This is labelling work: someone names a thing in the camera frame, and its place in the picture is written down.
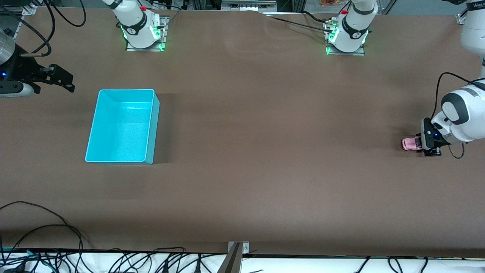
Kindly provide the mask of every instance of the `brown table surface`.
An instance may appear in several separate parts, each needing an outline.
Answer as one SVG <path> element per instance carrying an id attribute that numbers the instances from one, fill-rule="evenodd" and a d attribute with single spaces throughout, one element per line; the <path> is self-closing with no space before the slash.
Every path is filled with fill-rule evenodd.
<path id="1" fill-rule="evenodd" d="M 47 36 L 46 10 L 28 21 Z M 57 16 L 38 62 L 71 72 L 76 92 L 0 100 L 2 204 L 53 209 L 86 248 L 223 252 L 245 240 L 256 253 L 484 256 L 485 141 L 462 160 L 400 148 L 431 114 L 440 73 L 479 74 L 452 16 L 377 16 L 365 57 L 325 55 L 319 31 L 256 12 L 180 12 L 159 53 L 124 51 L 116 22 L 109 9 L 88 9 L 82 28 Z M 19 45 L 40 42 L 22 27 Z M 440 98 L 462 85 L 445 77 Z M 156 90 L 154 165 L 84 161 L 104 88 Z M 58 222 L 26 205 L 0 219 L 7 245 Z M 77 247 L 61 229 L 21 246 Z"/>

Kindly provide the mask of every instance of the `cyan plastic bin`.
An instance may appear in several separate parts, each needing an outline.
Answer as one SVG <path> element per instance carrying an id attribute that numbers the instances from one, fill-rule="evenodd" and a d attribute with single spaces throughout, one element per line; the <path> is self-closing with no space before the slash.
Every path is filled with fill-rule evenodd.
<path id="1" fill-rule="evenodd" d="M 159 109 L 160 102 L 153 89 L 100 90 L 86 162 L 152 164 Z"/>

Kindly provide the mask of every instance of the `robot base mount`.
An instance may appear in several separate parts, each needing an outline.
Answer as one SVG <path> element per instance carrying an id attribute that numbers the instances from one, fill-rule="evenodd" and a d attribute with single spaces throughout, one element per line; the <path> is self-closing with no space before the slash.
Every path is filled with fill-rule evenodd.
<path id="1" fill-rule="evenodd" d="M 337 18 L 333 17 L 331 20 L 326 20 L 323 23 L 323 29 L 331 30 L 332 32 L 325 32 L 325 44 L 326 44 L 326 53 L 327 55 L 346 55 L 346 56 L 364 56 L 364 46 L 360 46 L 358 50 L 354 52 L 342 52 L 338 50 L 332 43 L 330 43 L 330 39 L 333 38 L 335 35 L 336 28 L 338 27 Z"/>
<path id="2" fill-rule="evenodd" d="M 169 16 L 160 16 L 156 18 L 159 19 L 159 23 L 156 25 L 162 26 L 160 29 L 154 30 L 155 32 L 159 32 L 160 39 L 155 41 L 151 46 L 141 49 L 132 46 L 125 37 L 126 40 L 126 51 L 145 51 L 145 52 L 160 52 L 165 51 L 165 43 L 167 42 L 167 35 L 168 35 L 168 22 L 170 21 Z"/>

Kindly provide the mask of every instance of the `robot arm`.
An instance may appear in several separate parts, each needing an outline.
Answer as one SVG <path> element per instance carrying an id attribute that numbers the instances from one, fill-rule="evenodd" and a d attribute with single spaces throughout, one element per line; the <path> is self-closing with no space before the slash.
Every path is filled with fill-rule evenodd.
<path id="1" fill-rule="evenodd" d="M 468 0 L 461 44 L 482 59 L 480 79 L 446 94 L 441 111 L 421 121 L 421 145 L 425 155 L 440 155 L 439 148 L 485 138 L 485 2 Z"/>
<path id="2" fill-rule="evenodd" d="M 357 51 L 365 42 L 377 10 L 376 0 L 353 0 L 347 14 L 333 18 L 338 22 L 338 29 L 329 42 L 342 52 Z"/>
<path id="3" fill-rule="evenodd" d="M 125 39 L 136 48 L 144 49 L 160 40 L 160 15 L 142 9 L 136 0 L 102 0 L 118 18 Z"/>

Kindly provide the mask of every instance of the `robot logo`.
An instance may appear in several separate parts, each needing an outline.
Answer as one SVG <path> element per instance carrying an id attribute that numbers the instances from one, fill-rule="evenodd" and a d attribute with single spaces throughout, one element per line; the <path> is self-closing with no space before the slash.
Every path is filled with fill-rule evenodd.
<path id="1" fill-rule="evenodd" d="M 136 30 L 132 29 L 132 28 L 128 28 L 126 29 L 126 31 L 131 34 L 131 35 L 135 35 L 136 34 Z"/>

